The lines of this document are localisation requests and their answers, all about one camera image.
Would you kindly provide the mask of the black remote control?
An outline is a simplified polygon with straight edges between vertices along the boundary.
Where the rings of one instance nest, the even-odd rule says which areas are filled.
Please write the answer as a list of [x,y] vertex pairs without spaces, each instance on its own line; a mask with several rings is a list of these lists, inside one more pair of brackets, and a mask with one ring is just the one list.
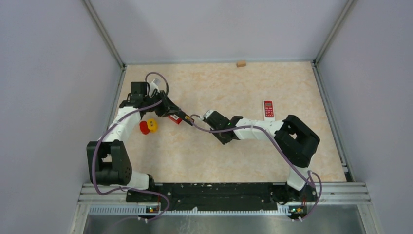
[[193,123],[192,123],[192,122],[193,122],[193,119],[192,119],[189,115],[187,115],[184,111],[182,111],[181,109],[179,109],[179,110],[174,110],[171,115],[177,115],[177,116],[179,116],[180,118],[182,118],[183,121],[182,121],[181,123],[185,122],[185,123],[187,123],[187,124],[190,125],[190,126],[193,125]]

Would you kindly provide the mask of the white red remote control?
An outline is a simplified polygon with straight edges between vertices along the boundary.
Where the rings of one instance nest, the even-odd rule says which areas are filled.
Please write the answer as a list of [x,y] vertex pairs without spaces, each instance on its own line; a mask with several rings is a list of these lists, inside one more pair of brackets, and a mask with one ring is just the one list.
[[271,100],[263,101],[263,119],[264,121],[275,121],[274,104]]

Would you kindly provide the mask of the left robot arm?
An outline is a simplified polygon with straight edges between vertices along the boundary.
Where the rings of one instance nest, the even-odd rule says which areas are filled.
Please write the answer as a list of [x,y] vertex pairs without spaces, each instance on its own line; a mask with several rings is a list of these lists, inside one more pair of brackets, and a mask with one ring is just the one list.
[[132,82],[131,91],[120,103],[109,129],[99,140],[87,144],[90,180],[94,185],[135,188],[138,196],[147,202],[156,196],[156,188],[150,185],[151,176],[132,168],[125,143],[146,112],[165,113],[161,108],[167,97],[159,82],[157,78],[152,82]]

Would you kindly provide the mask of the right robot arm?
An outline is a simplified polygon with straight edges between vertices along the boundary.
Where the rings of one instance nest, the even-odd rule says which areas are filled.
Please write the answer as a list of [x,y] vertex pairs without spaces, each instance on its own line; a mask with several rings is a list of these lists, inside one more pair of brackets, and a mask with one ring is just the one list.
[[270,141],[289,165],[284,188],[274,193],[277,203],[298,201],[310,182],[308,168],[320,143],[319,136],[295,115],[284,120],[253,120],[243,116],[227,118],[209,110],[202,117],[212,134],[222,143],[232,140]]

